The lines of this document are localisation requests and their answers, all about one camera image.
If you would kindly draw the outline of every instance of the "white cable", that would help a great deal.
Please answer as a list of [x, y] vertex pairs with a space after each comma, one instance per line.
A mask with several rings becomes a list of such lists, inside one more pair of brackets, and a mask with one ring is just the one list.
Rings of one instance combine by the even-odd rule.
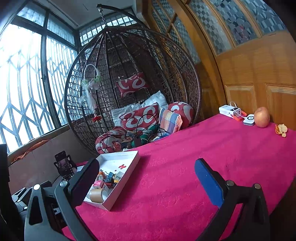
[[233, 111], [234, 111], [236, 114], [238, 114], [240, 117], [243, 117], [243, 118], [245, 119], [245, 118], [246, 118], [245, 116], [242, 116], [241, 114], [237, 113], [237, 111], [234, 109], [234, 106], [231, 105], [231, 102], [234, 103], [234, 105], [235, 105], [236, 108], [237, 108], [237, 105], [236, 105], [236, 103], [235, 103], [234, 101], [230, 101], [230, 102], [229, 102], [229, 105], [230, 105], [231, 107], [233, 107]]

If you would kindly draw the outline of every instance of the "green object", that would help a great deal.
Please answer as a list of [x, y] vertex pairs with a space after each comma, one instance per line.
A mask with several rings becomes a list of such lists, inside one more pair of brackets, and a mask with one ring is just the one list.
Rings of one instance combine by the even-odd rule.
[[[158, 124], [155, 124], [155, 125], [150, 126], [148, 128], [147, 132], [145, 132], [144, 134], [140, 135], [140, 139], [141, 139], [142, 145], [147, 144], [150, 136], [156, 134], [157, 131], [158, 131], [158, 129], [159, 129], [159, 125]], [[134, 141], [132, 141], [131, 146], [133, 148], [135, 147]]]

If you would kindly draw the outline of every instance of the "white pillow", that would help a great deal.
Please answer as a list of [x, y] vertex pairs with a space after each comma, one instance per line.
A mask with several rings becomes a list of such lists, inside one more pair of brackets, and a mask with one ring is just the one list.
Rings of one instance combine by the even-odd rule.
[[119, 119], [119, 117], [127, 112], [138, 110], [140, 108], [142, 108], [141, 104], [133, 104], [133, 105], [129, 105], [129, 106], [126, 106], [123, 108], [111, 110], [111, 115], [112, 115], [114, 125], [115, 126], [123, 126], [121, 124], [121, 119]]
[[160, 91], [158, 91], [157, 93], [150, 96], [147, 100], [145, 100], [144, 103], [142, 104], [142, 107], [146, 107], [154, 103], [158, 103], [159, 109], [168, 108], [168, 103], [166, 102], [165, 96]]

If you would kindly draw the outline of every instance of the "smartphone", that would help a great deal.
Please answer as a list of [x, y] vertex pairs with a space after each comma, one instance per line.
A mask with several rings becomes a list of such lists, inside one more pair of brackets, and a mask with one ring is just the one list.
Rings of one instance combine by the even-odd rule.
[[74, 172], [72, 170], [72, 166], [70, 164], [70, 156], [66, 155], [65, 151], [61, 151], [55, 156], [56, 162], [54, 165], [56, 166], [59, 174], [63, 177], [64, 180], [69, 181], [71, 177], [73, 177]]

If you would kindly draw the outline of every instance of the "silver bolt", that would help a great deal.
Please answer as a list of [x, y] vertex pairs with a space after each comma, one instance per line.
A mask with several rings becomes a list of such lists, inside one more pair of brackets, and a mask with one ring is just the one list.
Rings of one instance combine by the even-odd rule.
[[258, 183], [255, 183], [255, 184], [254, 184], [254, 187], [255, 187], [256, 189], [260, 189], [260, 188], [261, 188], [260, 184], [258, 184]]
[[67, 184], [68, 184], [67, 181], [61, 181], [61, 182], [59, 183], [59, 185], [60, 185], [61, 187], [65, 187], [65, 186], [67, 186]]
[[227, 180], [227, 181], [226, 181], [226, 184], [227, 184], [227, 186], [232, 187], [232, 186], [234, 185], [234, 181], [232, 181], [232, 180]]
[[36, 184], [33, 188], [34, 188], [34, 190], [38, 190], [40, 188], [40, 185]]

